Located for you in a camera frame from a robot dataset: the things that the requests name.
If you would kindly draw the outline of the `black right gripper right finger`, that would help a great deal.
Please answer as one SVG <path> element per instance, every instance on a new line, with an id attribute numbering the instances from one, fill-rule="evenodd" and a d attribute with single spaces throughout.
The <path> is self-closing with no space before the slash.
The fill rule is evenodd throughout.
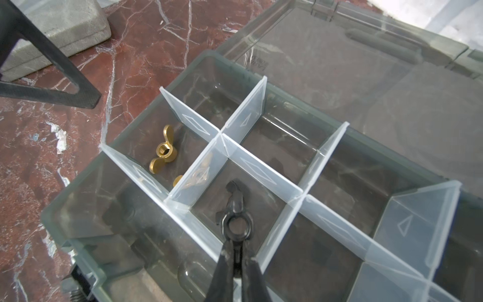
<path id="1" fill-rule="evenodd" d="M 272 301 L 249 241 L 241 244 L 241 298 L 246 302 Z"/>

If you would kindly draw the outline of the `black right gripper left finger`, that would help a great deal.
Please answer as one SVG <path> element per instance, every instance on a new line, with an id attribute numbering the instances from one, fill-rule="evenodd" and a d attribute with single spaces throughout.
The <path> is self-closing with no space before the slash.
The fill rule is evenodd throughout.
<path id="1" fill-rule="evenodd" d="M 232 302 L 234 279 L 234 246 L 227 240 L 221 249 L 209 290 L 204 302 Z"/>

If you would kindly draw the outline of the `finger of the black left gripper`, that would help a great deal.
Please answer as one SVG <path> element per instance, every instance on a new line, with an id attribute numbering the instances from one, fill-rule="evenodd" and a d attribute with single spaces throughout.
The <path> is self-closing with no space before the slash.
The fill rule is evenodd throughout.
<path id="1" fill-rule="evenodd" d="M 1 96 L 75 108 L 93 109 L 101 93 L 84 74 L 54 45 L 12 1 L 1 1 L 1 65 L 19 40 L 27 40 L 46 56 L 77 88 L 77 93 L 25 86 L 1 81 Z"/>

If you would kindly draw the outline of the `grey foam block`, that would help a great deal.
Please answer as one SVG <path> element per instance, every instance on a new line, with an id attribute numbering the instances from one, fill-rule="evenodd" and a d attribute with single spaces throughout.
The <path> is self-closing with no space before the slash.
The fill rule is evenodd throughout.
<path id="1" fill-rule="evenodd" d="M 108 18 L 98 1 L 13 1 L 13 4 L 68 57 L 111 37 Z M 29 41 L 19 40 L 1 67 L 11 82 L 51 64 Z"/>

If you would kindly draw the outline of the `gold wing nut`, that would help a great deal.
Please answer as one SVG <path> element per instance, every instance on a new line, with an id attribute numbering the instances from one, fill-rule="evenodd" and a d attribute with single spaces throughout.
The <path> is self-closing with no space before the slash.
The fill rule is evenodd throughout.
<path id="1" fill-rule="evenodd" d="M 166 164 L 174 162 L 178 155 L 177 149 L 174 147 L 174 129 L 172 125 L 164 127 L 163 136 L 165 142 L 157 146 L 157 157 L 152 159 L 149 165 L 149 171 L 152 174 L 161 172 Z"/>

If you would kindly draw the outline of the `grey compartment organizer box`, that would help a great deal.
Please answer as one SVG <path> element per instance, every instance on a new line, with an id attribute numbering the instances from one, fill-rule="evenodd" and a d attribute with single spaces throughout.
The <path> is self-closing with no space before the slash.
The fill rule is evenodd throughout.
<path id="1" fill-rule="evenodd" d="M 101 148 L 41 216 L 76 297 L 204 300 L 235 180 L 272 301 L 482 300 L 482 52 L 455 40 L 279 1 Z"/>

